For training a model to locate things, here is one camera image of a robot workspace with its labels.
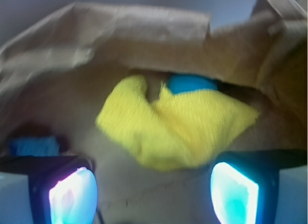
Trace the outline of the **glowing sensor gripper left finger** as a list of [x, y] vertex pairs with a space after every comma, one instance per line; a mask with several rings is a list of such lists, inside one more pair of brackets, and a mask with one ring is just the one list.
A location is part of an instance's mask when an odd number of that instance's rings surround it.
[[90, 224], [97, 205], [96, 178], [85, 158], [0, 159], [2, 224]]

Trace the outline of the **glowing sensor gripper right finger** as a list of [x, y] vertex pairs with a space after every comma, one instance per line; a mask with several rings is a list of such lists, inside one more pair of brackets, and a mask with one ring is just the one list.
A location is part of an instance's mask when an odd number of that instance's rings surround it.
[[221, 224], [306, 224], [306, 150], [226, 151], [215, 160], [210, 196]]

